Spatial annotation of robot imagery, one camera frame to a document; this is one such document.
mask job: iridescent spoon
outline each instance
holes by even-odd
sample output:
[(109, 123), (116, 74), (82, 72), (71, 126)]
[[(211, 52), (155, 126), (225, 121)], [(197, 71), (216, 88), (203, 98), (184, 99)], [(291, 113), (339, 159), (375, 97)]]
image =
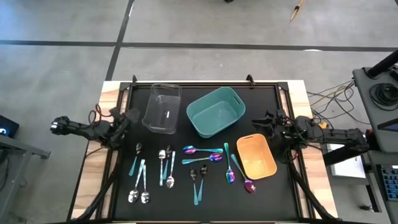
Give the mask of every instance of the iridescent spoon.
[(246, 175), (244, 175), (241, 166), (238, 163), (238, 160), (236, 159), (235, 155), (232, 154), (231, 155), (232, 160), (235, 162), (236, 166), (238, 167), (238, 169), (241, 171), (242, 176), (244, 178), (244, 188), (249, 192), (249, 193), (254, 193), (256, 192), (256, 186), (254, 186), (253, 181), (249, 180)]
[(202, 196), (202, 188), (203, 188), (203, 180), (205, 179), (205, 175), (207, 174), (207, 166), (203, 165), (200, 168), (200, 175), (201, 175), (201, 183), (200, 183), (200, 189), (199, 189), (199, 195), (198, 195), (198, 201), (201, 202), (201, 196)]
[(223, 155), (221, 153), (212, 153), (210, 154), (209, 157), (206, 158), (200, 158), (200, 159), (183, 159), (182, 164), (188, 164), (191, 162), (196, 162), (196, 161), (202, 161), (202, 160), (207, 160), (209, 159), (211, 162), (218, 162), (223, 158)]
[(191, 179), (193, 181), (193, 204), (198, 205), (198, 196), (197, 196), (197, 187), (195, 186), (195, 179), (197, 177), (197, 171), (191, 168), (191, 172), (189, 173)]
[(193, 146), (185, 146), (183, 149), (185, 154), (194, 154), (195, 152), (218, 152), (223, 153), (223, 149), (197, 149)]
[(166, 167), (165, 167), (164, 172), (163, 172), (163, 179), (164, 180), (167, 178), (167, 167), (169, 166), (169, 160), (170, 160), (169, 157), (170, 157), (171, 154), (172, 154), (172, 147), (171, 147), (171, 145), (168, 145), (167, 148), (166, 148), (166, 158), (167, 158)]
[(228, 161), (228, 170), (225, 173), (226, 181), (229, 184), (232, 184), (235, 180), (234, 172), (231, 169), (231, 164), (229, 164), (229, 155), (228, 155), (228, 143), (224, 143), (225, 153), (226, 153), (226, 160)]
[(130, 172), (129, 172), (129, 176), (130, 177), (132, 177), (132, 175), (134, 174), (134, 168), (136, 166), (138, 154), (141, 152), (141, 149), (142, 149), (142, 144), (139, 142), (136, 145), (136, 151), (137, 151), (136, 158), (134, 159), (134, 162), (132, 163), (132, 166), (131, 166), (131, 169), (130, 169)]

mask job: black tabletop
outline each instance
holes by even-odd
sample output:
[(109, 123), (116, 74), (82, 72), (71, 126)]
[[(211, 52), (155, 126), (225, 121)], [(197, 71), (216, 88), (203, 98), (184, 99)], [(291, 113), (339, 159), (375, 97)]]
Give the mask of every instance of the black tabletop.
[[(280, 150), (271, 149), (277, 163), (277, 172), (273, 176), (255, 180), (257, 192), (249, 194), (245, 191), (244, 179), (238, 168), (231, 161), (231, 167), (236, 175), (234, 184), (228, 184), (225, 178), (227, 161), (196, 162), (183, 165), (182, 159), (206, 157), (209, 154), (197, 152), (185, 155), (182, 148), (194, 145), (197, 148), (219, 148), (224, 142), (229, 143), (230, 154), (235, 154), (240, 161), (236, 149), (236, 141), (243, 136), (258, 133), (251, 125), (252, 119), (261, 118), (267, 110), (277, 109), (277, 97), (274, 88), (234, 88), (246, 105), (243, 117), (234, 125), (209, 139), (199, 137), (186, 114), (187, 106), (199, 97), (217, 89), (183, 88), (178, 119), (177, 132), (173, 135), (156, 134), (150, 132), (141, 122), (133, 124), (125, 136), (126, 147), (123, 148), (121, 161), (121, 176), (118, 181), (114, 218), (116, 220), (133, 221), (291, 221), (297, 220), (295, 207), (296, 195), (292, 185), (288, 168), (280, 161)], [(130, 108), (137, 108), (143, 115), (149, 99), (149, 88), (138, 88), (133, 91)], [(128, 175), (132, 162), (136, 156), (135, 145), (141, 142), (143, 150), (139, 154), (134, 176)], [(172, 189), (159, 186), (160, 159), (158, 152), (170, 144), (176, 150), (173, 176), (175, 185)], [(142, 204), (141, 201), (129, 203), (129, 192), (134, 189), (139, 162), (146, 160), (147, 191), (151, 201)], [(193, 204), (193, 185), (189, 173), (190, 168), (198, 171), (195, 182), (199, 191), (201, 177), (200, 167), (206, 164), (208, 174), (203, 184), (203, 199), (198, 206)], [(139, 182), (138, 191), (143, 192), (143, 181)]]

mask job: metal spoon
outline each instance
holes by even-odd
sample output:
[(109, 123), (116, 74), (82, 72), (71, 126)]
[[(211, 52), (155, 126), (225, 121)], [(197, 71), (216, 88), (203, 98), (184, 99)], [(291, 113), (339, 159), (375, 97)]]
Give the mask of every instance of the metal spoon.
[(136, 145), (136, 151), (137, 151), (136, 158), (134, 159), (134, 162), (132, 163), (132, 166), (131, 166), (131, 169), (130, 169), (130, 172), (129, 172), (129, 176), (130, 176), (130, 177), (132, 177), (132, 175), (134, 174), (134, 169), (135, 169), (135, 167), (136, 167), (136, 162), (137, 162), (138, 154), (141, 152), (141, 149), (142, 149), (142, 144), (139, 142), (139, 143), (137, 143), (137, 145)]
[(200, 189), (199, 189), (199, 195), (198, 195), (198, 201), (201, 202), (201, 196), (202, 196), (202, 187), (203, 187), (203, 180), (205, 175), (207, 174), (207, 166), (203, 165), (200, 168), (200, 175), (201, 175), (201, 183), (200, 183)]
[(147, 191), (147, 166), (144, 165), (144, 192), (141, 194), (141, 202), (149, 202), (149, 192)]
[(193, 204), (198, 205), (197, 187), (195, 186), (195, 179), (197, 177), (197, 171), (191, 168), (190, 172), (191, 179), (193, 181)]
[(166, 151), (160, 150), (159, 151), (159, 159), (160, 159), (160, 186), (163, 186), (163, 160), (166, 158)]
[(167, 167), (169, 166), (169, 157), (170, 157), (171, 153), (172, 153), (172, 147), (171, 147), (171, 145), (168, 145), (167, 148), (166, 148), (166, 157), (167, 157), (166, 167), (165, 167), (164, 172), (163, 172), (163, 179), (164, 180), (167, 178)]
[(226, 160), (228, 161), (228, 170), (226, 171), (225, 177), (226, 177), (226, 181), (229, 184), (232, 184), (235, 180), (235, 175), (231, 169), (231, 164), (229, 164), (228, 143), (224, 143), (224, 148), (225, 148), (225, 153), (226, 153)]
[(249, 180), (246, 175), (244, 175), (244, 172), (242, 171), (241, 166), (238, 163), (238, 160), (236, 159), (235, 155), (231, 155), (232, 160), (235, 162), (236, 166), (238, 169), (241, 171), (241, 174), (244, 178), (244, 188), (249, 192), (249, 193), (254, 193), (256, 192), (256, 186), (254, 186), (254, 183), (252, 180)]
[(185, 154), (194, 154), (195, 152), (218, 152), (223, 153), (223, 149), (197, 149), (193, 146), (185, 146), (183, 149)]
[(172, 188), (174, 186), (174, 178), (172, 177), (173, 174), (173, 166), (174, 166), (174, 158), (175, 158), (175, 151), (173, 151), (172, 155), (172, 167), (170, 168), (170, 175), (166, 180), (167, 188)]
[(191, 162), (196, 162), (196, 161), (202, 161), (202, 160), (207, 160), (209, 159), (211, 162), (218, 162), (223, 158), (223, 155), (221, 153), (212, 153), (209, 157), (206, 158), (200, 158), (200, 159), (183, 159), (182, 164), (188, 164)]
[(130, 195), (129, 195), (130, 203), (136, 202), (138, 199), (139, 192), (137, 190), (137, 186), (138, 186), (139, 178), (141, 177), (141, 172), (142, 172), (142, 168), (144, 167), (144, 164), (145, 164), (145, 159), (141, 159), (141, 165), (139, 166), (139, 170), (138, 170), (136, 186), (135, 186), (134, 190), (130, 191)]

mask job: electronic device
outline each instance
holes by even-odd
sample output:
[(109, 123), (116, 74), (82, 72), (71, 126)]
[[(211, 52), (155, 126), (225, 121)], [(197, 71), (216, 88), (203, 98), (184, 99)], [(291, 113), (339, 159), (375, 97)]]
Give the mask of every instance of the electronic device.
[(398, 165), (379, 164), (376, 167), (383, 178), (384, 196), (387, 200), (398, 202)]
[(398, 118), (392, 119), (392, 120), (387, 121), (382, 124), (379, 124), (377, 126), (377, 128), (380, 130), (385, 130), (385, 131), (397, 131), (398, 132)]
[(0, 115), (0, 134), (13, 138), (18, 128), (18, 123)]

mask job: concrete floor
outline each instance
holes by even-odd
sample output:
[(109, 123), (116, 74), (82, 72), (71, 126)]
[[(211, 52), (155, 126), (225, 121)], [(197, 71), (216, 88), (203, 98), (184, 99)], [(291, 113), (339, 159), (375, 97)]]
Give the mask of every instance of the concrete floor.
[[(397, 47), (398, 7), (393, 0), (306, 1), (289, 23), (297, 3), (137, 0), (124, 41)], [(0, 40), (115, 42), (126, 6), (127, 0), (0, 0)], [(0, 45), (0, 114), (21, 124), (18, 139), (52, 151), (47, 161), (32, 160), (26, 175), (29, 184), (18, 193), (13, 214), (28, 223), (66, 219), (87, 141), (54, 136), (49, 124), (61, 115), (86, 122), (99, 99), (112, 53), (113, 47)], [(130, 80), (133, 74), (139, 80), (242, 80), (250, 73), (258, 80), (302, 79), (308, 91), (321, 91), (386, 55), (122, 48), (113, 80)], [(352, 114), (367, 121), (357, 91), (352, 102), (356, 108)], [(325, 115), (340, 112), (331, 105)], [(369, 127), (347, 115), (332, 122), (336, 128)], [(385, 212), (357, 208), (369, 202), (363, 187), (339, 185), (332, 191), (344, 220), (389, 223)]]

